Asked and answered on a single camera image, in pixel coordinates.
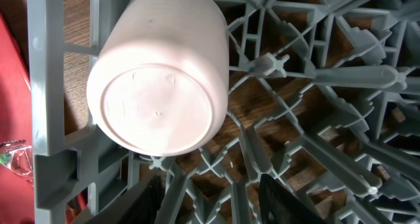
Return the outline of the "red candy wrapper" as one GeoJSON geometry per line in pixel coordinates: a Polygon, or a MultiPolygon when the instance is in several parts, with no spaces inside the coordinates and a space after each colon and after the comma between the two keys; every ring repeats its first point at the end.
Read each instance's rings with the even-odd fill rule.
{"type": "Polygon", "coordinates": [[[33,186],[32,145],[26,140],[2,142],[1,165],[33,186]]]}

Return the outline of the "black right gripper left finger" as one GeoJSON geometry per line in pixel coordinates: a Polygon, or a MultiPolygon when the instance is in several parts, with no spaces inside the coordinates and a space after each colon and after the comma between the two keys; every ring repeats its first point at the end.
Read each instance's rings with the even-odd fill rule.
{"type": "Polygon", "coordinates": [[[139,181],[87,224],[154,224],[163,200],[159,175],[139,181]]]}

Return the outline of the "pink plastic cup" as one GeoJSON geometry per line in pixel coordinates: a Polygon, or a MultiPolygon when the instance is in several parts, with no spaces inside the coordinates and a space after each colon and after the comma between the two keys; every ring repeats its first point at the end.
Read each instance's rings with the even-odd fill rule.
{"type": "Polygon", "coordinates": [[[208,143],[228,106],[226,20],[213,0],[131,0],[87,81],[94,122],[140,154],[208,143]]]}

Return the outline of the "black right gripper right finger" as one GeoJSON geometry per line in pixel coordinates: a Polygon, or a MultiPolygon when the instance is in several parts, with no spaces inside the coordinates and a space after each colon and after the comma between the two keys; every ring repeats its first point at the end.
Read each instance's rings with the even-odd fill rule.
{"type": "Polygon", "coordinates": [[[263,224],[326,224],[266,173],[259,182],[259,205],[263,224]]]}

